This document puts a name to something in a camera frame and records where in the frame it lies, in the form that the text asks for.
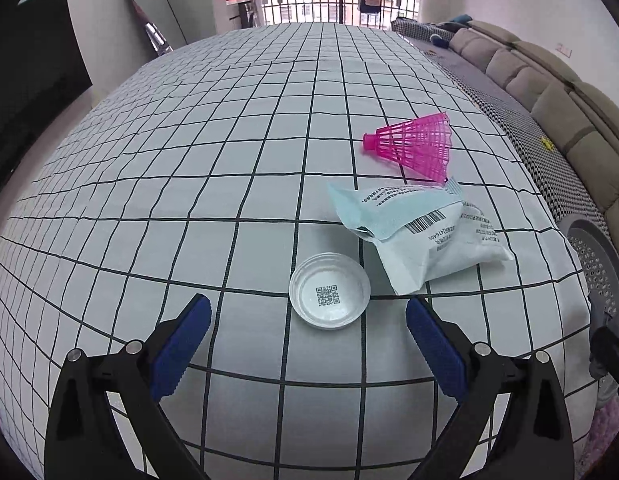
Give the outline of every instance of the white lid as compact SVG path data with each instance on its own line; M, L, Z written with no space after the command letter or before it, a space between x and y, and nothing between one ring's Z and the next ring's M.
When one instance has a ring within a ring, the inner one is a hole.
M290 300L306 322L328 330L341 328L367 307L369 278L363 267L344 254L316 254L292 274Z

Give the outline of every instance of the metal screw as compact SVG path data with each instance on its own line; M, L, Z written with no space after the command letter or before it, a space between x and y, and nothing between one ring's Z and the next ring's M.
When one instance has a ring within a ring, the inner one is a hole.
M474 351L478 355L482 355L484 357L486 355L490 355L492 352L492 349L489 347L487 343L476 343L474 345Z
M80 348L73 348L68 352L68 361L78 361L78 358L81 356L82 353L83 352L81 352Z
M536 352L536 359L538 359L541 363L548 363L549 355L547 354L547 352L539 350L538 352Z
M125 345L125 351L128 354L138 354L143 348L143 343L140 341L130 341L127 345Z

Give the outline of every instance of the couch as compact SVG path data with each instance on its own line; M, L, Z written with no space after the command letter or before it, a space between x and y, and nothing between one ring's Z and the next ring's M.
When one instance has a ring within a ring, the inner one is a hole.
M619 253L619 108L550 51L491 23L469 27L449 48L525 108L585 186Z

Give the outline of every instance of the pink object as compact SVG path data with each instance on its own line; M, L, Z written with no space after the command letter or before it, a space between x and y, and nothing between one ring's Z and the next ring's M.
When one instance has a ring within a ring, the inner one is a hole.
M384 126L363 136L363 150L398 162L439 184L447 179L451 128L445 113Z

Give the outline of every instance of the white tablecloth with black grid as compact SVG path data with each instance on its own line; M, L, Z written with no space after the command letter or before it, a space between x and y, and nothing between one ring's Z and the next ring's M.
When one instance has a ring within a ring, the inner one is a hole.
M596 384L576 253L502 130L393 32L333 23L230 32L141 68L69 135L0 238L0 425L39 477L48 406L66 353L116 352L202 292L212 327L161 402L213 480L400 479L455 401L433 380L374 247L334 213L327 183L418 182L361 138L438 111L449 174L516 255L421 291L472 341L546 349L577 446ZM297 264L348 254L371 281L363 316L314 329L293 311ZM503 417L499 397L471 463ZM135 464L152 471L112 396Z

